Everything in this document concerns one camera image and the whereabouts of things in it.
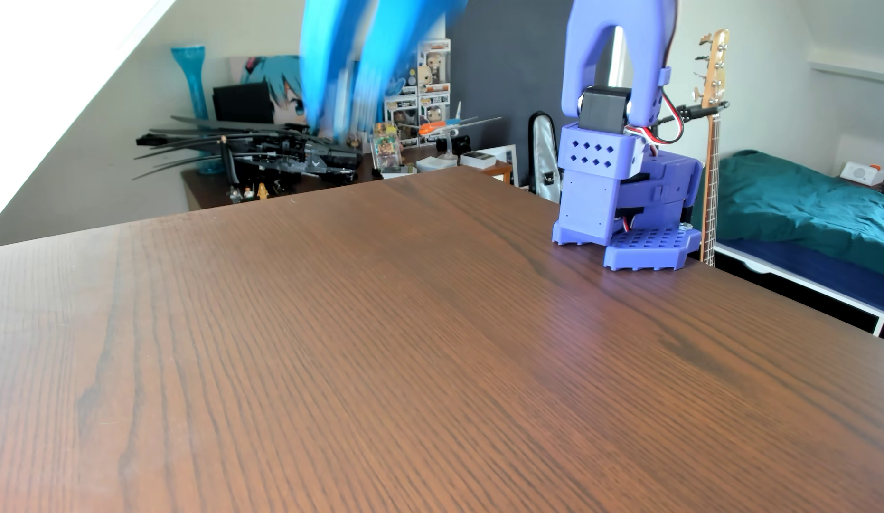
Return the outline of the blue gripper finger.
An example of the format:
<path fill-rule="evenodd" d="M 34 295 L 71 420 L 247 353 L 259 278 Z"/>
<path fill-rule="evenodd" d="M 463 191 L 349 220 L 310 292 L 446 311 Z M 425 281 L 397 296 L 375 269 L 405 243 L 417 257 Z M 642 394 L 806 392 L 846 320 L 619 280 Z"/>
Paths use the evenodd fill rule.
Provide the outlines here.
<path fill-rule="evenodd" d="M 333 137 L 363 131 L 376 117 L 376 74 L 355 65 L 357 30 L 368 1 L 306 1 L 300 51 L 301 96 L 309 124 Z"/>
<path fill-rule="evenodd" d="M 360 55 L 353 90 L 352 128 L 364 132 L 377 118 L 388 82 L 402 60 L 439 18 L 457 18 L 468 1 L 379 1 Z"/>

